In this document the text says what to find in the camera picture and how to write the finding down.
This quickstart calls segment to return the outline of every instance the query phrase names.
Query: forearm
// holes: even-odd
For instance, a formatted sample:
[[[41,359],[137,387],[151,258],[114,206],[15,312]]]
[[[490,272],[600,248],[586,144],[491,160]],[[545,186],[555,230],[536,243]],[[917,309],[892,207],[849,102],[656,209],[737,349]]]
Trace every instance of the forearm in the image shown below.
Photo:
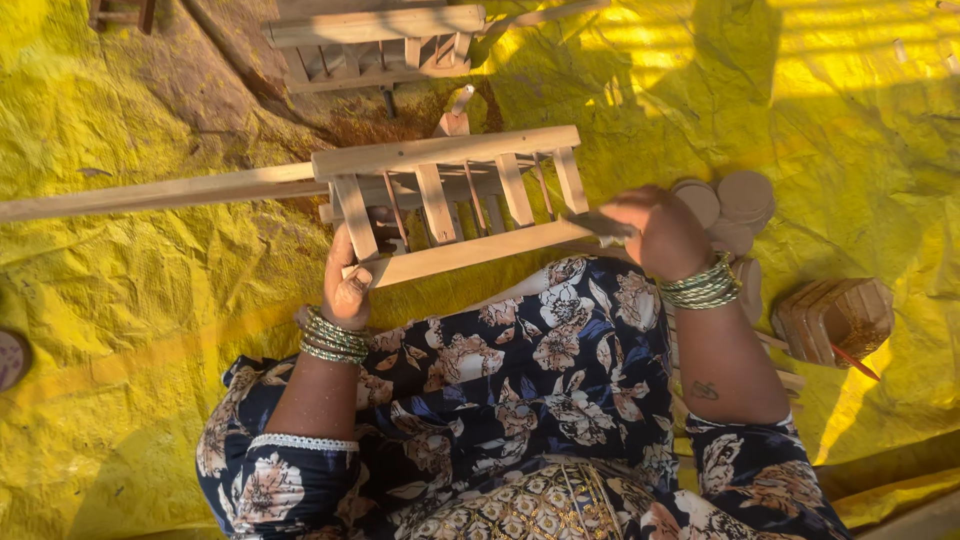
[[[360,368],[300,353],[266,433],[353,440]]]
[[[739,302],[677,309],[675,317],[690,412],[718,423],[773,424],[786,418],[786,391]]]

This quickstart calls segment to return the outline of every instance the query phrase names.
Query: red pencil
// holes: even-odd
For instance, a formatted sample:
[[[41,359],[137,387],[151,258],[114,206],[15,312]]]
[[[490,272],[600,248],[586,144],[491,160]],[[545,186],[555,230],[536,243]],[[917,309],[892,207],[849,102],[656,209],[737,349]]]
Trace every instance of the red pencil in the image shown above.
[[[871,378],[871,379],[873,379],[873,380],[880,381],[880,376],[877,375],[876,373],[874,373],[874,370],[872,370],[872,369],[870,369],[869,367],[863,365],[863,362],[861,362],[860,360],[854,358],[853,356],[848,355],[843,349],[837,347],[836,345],[834,345],[834,344],[832,344],[832,343],[830,343],[830,347],[833,349],[833,351],[834,351],[835,353],[837,353],[838,355],[842,356],[843,359],[845,359],[847,362],[849,362],[850,364],[852,364],[853,367],[855,367],[857,370],[859,370],[860,373],[866,375],[867,377],[869,377],[869,378]]]

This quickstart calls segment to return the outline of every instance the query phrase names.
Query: woman's right hand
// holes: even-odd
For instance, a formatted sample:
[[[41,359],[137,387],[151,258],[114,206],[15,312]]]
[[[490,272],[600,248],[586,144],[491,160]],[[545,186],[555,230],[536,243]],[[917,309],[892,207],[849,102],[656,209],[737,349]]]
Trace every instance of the woman's right hand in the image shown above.
[[[640,230],[627,240],[627,253],[664,280],[689,278],[716,262],[700,221],[683,201],[661,187],[648,184],[629,189],[600,211]]]

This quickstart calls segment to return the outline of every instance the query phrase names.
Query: tattoo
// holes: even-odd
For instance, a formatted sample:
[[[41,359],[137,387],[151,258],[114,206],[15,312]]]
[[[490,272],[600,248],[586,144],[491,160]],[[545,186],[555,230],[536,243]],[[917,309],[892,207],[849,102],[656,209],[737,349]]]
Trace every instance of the tattoo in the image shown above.
[[[700,398],[702,400],[710,400],[715,402],[720,399],[720,394],[717,394],[717,391],[713,389],[713,383],[708,382],[703,384],[702,382],[695,380],[693,382],[693,388],[690,389],[694,398]]]

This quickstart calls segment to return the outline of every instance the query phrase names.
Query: floral dress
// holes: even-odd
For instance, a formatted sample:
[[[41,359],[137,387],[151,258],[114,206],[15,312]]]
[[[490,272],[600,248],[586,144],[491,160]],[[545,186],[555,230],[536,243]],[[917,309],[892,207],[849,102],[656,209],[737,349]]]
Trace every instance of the floral dress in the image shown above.
[[[790,417],[690,416],[679,490],[668,331],[643,271],[566,258],[545,290],[378,335],[353,441],[263,433],[296,363],[241,356],[197,446],[233,538],[850,538]]]

